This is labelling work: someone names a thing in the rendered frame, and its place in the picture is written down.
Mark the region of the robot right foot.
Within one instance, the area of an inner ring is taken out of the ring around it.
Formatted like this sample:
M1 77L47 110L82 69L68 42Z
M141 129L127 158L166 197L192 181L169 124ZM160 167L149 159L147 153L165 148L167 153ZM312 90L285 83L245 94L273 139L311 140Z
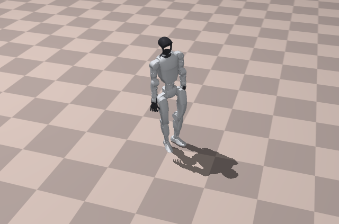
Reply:
M163 144L164 144L165 149L166 149L166 151L167 151L168 153L172 153L172 152L173 152L173 148L172 148L170 142L168 143L168 142L166 141L166 143L165 143L165 140L164 140L164 141L163 141Z

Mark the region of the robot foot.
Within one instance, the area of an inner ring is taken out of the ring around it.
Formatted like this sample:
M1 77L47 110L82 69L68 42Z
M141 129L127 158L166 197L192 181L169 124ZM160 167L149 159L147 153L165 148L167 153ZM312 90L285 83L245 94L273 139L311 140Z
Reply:
M172 153L172 152L173 152L173 148L172 148L170 142L168 143L168 142L166 141L166 143L165 143L165 140L164 140L164 141L163 141L163 144L164 144L165 149L166 149L166 151L167 151L168 153Z
M175 138L174 139L174 135L171 136L171 141L175 142L176 144L180 145L180 146L186 146L186 142L184 142L182 139L178 138L177 139Z

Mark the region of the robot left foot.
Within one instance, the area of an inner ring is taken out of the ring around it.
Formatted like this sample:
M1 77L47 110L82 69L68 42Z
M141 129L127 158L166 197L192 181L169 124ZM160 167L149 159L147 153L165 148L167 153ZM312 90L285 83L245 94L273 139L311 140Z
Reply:
M184 142L182 139L178 138L177 139L175 138L174 139L174 135L171 136L171 141L175 142L176 144L180 145L180 146L186 146L186 142Z

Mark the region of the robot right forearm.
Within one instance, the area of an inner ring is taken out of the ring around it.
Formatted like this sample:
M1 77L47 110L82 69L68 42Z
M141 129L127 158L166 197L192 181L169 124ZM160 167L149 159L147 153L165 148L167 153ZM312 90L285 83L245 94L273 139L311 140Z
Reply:
M156 98L157 98L157 96L158 96L158 94L157 94L157 89L158 89L158 88L157 88L157 86L154 87L153 81L151 81L150 89L151 89L151 93L152 93L152 95L151 95L151 97L152 97L151 101L154 102L154 103L156 103Z

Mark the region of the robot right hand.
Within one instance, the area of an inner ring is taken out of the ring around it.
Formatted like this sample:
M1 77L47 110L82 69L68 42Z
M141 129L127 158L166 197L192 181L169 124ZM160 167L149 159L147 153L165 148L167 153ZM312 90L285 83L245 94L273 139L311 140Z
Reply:
M158 112L157 108L160 109L160 108L158 107L158 105L157 105L157 98L156 98L156 103L154 103L154 102L151 101L150 110L152 109L152 111Z

